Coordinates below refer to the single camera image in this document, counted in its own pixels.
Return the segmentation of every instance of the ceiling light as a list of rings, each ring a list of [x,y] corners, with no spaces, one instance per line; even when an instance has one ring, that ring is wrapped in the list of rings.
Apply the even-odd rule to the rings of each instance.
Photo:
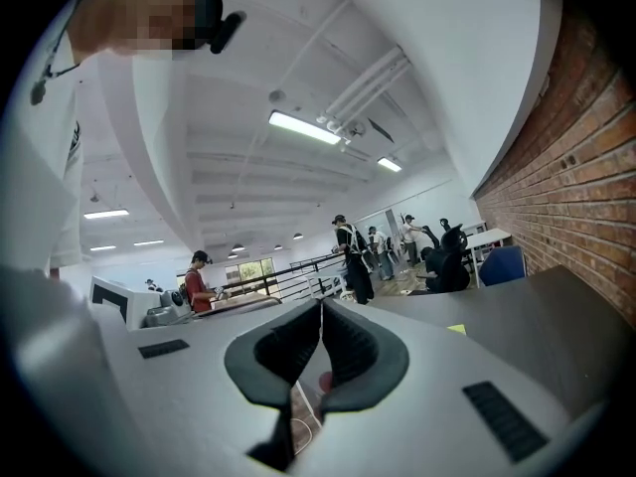
[[[155,243],[163,243],[162,240],[151,240],[150,242],[138,242],[135,243],[134,245],[153,245]]]
[[[279,113],[278,111],[271,113],[269,116],[269,123],[276,127],[282,127],[283,129],[288,129],[290,131],[304,134],[305,136],[319,139],[325,143],[329,143],[330,145],[335,145],[340,141],[338,136],[326,131],[325,129],[316,127],[315,125],[299,120],[298,118],[294,118],[293,116]]]
[[[386,157],[383,157],[378,161],[378,164],[384,166],[385,168],[389,168],[391,171],[401,171],[401,166],[398,166],[396,163],[390,161]]]
[[[128,211],[108,211],[108,212],[95,212],[93,214],[84,214],[87,219],[104,219],[104,218],[118,218],[121,216],[129,216]]]

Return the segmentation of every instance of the cable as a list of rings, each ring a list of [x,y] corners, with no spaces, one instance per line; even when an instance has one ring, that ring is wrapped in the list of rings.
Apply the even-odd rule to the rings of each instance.
[[[320,311],[320,329],[322,331],[322,309]],[[309,413],[311,413],[311,416],[314,417],[314,420],[316,421],[316,423],[320,426],[320,428],[322,429],[322,422],[320,422],[320,420],[318,420],[318,418],[316,418],[316,415],[314,414],[314,408],[311,407],[311,404],[309,404],[309,399],[307,399],[307,396],[305,395],[305,391],[302,389],[302,387],[300,387],[300,382],[296,382],[296,386],[298,387],[298,391],[300,392],[300,395],[302,396],[302,399],[305,401],[305,404],[307,405],[307,408],[309,409]]]
[[[294,456],[297,456],[298,454],[300,454],[300,452],[302,452],[302,450],[311,443],[311,440],[314,437],[314,433],[311,432],[311,427],[309,427],[307,425],[307,423],[303,420],[300,420],[299,418],[292,418],[292,420],[298,420],[298,422],[301,422],[307,429],[309,429],[309,441],[307,441],[307,443],[305,443],[302,447],[300,447],[296,452],[294,452]]]

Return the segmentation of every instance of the brick wall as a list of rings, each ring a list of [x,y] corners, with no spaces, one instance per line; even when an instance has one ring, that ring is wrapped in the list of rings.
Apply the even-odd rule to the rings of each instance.
[[[636,104],[597,30],[564,2],[541,102],[475,195],[530,273],[563,264],[636,326]]]

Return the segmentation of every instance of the baseball cap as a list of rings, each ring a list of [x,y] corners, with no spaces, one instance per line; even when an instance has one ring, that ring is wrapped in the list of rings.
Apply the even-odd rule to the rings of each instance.
[[[192,256],[192,262],[202,261],[203,263],[207,263],[208,265],[212,265],[212,260],[208,257],[208,254],[204,250],[198,250]]]

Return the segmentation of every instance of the white t-shirt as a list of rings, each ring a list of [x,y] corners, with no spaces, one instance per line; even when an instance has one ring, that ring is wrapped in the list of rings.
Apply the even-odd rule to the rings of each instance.
[[[373,235],[374,243],[378,245],[376,248],[378,254],[385,252],[387,250],[387,236],[382,232],[376,231],[376,234]]]
[[[415,242],[415,231],[411,229],[409,223],[404,223],[402,225],[401,233],[404,235],[405,242]]]
[[[73,249],[54,261],[54,249],[73,217],[79,226],[79,192],[64,178],[76,131],[75,87],[78,70],[49,79],[40,104],[31,104],[31,90],[41,78],[50,48],[71,16],[72,0],[45,32],[24,65],[0,124],[0,263],[20,269],[44,269],[80,259],[79,232],[72,230]],[[64,33],[51,66],[53,73],[74,65]]]

